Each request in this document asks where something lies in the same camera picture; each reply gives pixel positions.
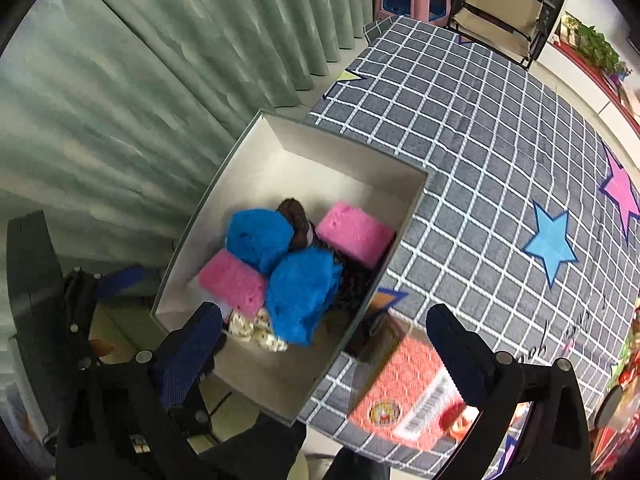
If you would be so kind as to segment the white dotted scrunchie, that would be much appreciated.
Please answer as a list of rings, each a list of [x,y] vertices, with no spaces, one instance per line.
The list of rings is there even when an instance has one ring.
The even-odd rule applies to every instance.
[[[271,318],[265,308],[257,311],[254,318],[247,318],[239,311],[230,314],[228,334],[242,342],[252,342],[259,348],[279,353],[288,350],[288,343],[272,330]]]

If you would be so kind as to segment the blue mesh cloth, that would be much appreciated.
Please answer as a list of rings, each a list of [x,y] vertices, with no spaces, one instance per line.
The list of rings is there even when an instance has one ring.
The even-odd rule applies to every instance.
[[[326,248],[287,254],[271,273],[266,291],[273,333],[288,344],[309,347],[340,288],[342,270]]]

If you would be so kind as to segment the purple brown knit hat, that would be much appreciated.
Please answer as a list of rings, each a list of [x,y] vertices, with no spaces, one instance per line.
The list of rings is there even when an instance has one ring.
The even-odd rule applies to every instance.
[[[287,198],[278,207],[278,211],[293,229],[288,245],[289,252],[296,252],[317,244],[314,224],[307,218],[304,207],[295,198]]]

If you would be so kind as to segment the pink foam sponge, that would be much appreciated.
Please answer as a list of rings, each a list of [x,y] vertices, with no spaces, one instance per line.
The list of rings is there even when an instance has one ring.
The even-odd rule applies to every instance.
[[[373,270],[395,238],[393,228],[346,202],[334,204],[316,226],[316,234],[332,248]]]
[[[227,249],[221,249],[201,268],[198,284],[246,318],[256,318],[265,304],[267,279]]]

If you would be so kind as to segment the leopard print scrunchie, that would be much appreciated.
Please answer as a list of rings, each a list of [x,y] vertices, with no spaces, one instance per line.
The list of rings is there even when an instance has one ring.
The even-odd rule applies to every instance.
[[[333,260],[342,266],[342,270],[340,284],[329,310],[354,315],[369,295],[370,289],[380,279],[380,273],[385,269],[385,259],[389,254],[390,248],[386,248],[382,260],[373,269],[369,269],[360,261],[332,249]]]

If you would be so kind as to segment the red snack box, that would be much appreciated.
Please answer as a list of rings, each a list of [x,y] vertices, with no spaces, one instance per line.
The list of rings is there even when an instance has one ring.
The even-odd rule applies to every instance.
[[[477,415],[426,333],[382,315],[356,359],[348,420],[375,437],[429,451],[443,437],[460,443]]]

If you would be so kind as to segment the white storage box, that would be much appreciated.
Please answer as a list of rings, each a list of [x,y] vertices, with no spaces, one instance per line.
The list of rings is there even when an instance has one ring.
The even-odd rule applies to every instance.
[[[427,175],[372,146],[258,113],[210,182],[152,310],[209,308],[214,373],[292,424],[356,330]]]

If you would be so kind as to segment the grey-green curtain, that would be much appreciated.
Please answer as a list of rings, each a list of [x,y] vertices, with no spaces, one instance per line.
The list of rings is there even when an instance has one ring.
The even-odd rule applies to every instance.
[[[1,217],[64,266],[169,260],[258,110],[296,107],[372,0],[1,0]]]

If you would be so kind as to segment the grey grid carpet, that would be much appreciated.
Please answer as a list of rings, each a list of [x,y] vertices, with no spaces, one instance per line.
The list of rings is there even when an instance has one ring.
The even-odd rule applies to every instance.
[[[428,173],[382,285],[422,327],[446,304],[488,346],[572,362],[587,412],[608,388],[639,292],[639,222],[601,191],[616,164],[546,84],[410,18],[366,26],[357,78],[308,122]]]

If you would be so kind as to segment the red low shelf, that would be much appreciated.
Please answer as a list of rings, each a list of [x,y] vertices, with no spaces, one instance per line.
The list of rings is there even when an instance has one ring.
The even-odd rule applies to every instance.
[[[638,120],[625,106],[620,92],[571,47],[559,41],[546,44],[538,61],[573,89],[612,132],[620,134],[620,143],[639,139]]]

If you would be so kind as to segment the green plant on shelf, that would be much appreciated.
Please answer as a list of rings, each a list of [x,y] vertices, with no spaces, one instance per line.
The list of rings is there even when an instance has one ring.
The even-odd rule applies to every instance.
[[[593,68],[620,80],[632,73],[602,32],[593,26],[585,25],[570,13],[564,13],[561,30],[566,30],[566,42]]]

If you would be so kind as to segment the folding chair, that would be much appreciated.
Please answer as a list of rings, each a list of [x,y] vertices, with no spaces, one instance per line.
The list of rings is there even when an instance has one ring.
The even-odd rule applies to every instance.
[[[544,0],[452,0],[447,27],[528,70],[552,25]]]

